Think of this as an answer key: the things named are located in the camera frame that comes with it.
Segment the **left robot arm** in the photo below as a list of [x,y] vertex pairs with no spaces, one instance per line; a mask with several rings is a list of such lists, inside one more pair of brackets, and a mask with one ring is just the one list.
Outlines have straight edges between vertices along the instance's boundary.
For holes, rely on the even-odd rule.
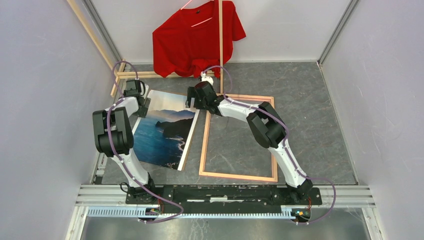
[[129,117],[145,118],[151,100],[148,86],[139,79],[126,83],[123,96],[111,107],[93,112],[95,147],[111,158],[122,170],[127,181],[120,184],[127,201],[151,204],[157,190],[150,174],[142,167],[134,151],[134,134]]

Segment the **pink wooden picture frame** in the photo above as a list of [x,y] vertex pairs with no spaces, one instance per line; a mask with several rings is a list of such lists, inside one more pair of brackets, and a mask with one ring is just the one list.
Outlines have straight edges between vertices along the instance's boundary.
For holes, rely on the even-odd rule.
[[[275,99],[273,96],[243,95],[243,94],[229,94],[229,96],[232,98],[235,98],[236,100],[265,101],[265,102],[269,102],[273,107],[275,106]],[[278,182],[278,164],[273,155],[271,156],[271,173],[272,173],[271,177],[205,171],[210,122],[211,122],[211,114],[207,111],[206,117],[205,117],[202,149],[201,149],[201,155],[200,155],[200,165],[199,165],[199,172],[198,172],[200,176],[261,181],[261,182],[271,182],[271,183]]]

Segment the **landscape photo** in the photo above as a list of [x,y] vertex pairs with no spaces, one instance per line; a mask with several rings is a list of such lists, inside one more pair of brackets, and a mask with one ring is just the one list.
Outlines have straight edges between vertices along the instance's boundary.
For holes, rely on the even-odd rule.
[[200,111],[186,107],[183,94],[151,90],[146,117],[133,127],[133,150],[140,162],[182,171]]

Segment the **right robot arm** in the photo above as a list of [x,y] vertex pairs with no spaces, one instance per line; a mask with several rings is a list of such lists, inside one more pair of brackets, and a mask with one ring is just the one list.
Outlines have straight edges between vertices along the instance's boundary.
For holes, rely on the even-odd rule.
[[202,81],[188,87],[185,106],[247,123],[255,141],[272,154],[281,168],[289,199],[302,204],[309,198],[313,183],[293,155],[287,126],[269,102],[248,104],[225,94],[218,95],[210,82]]

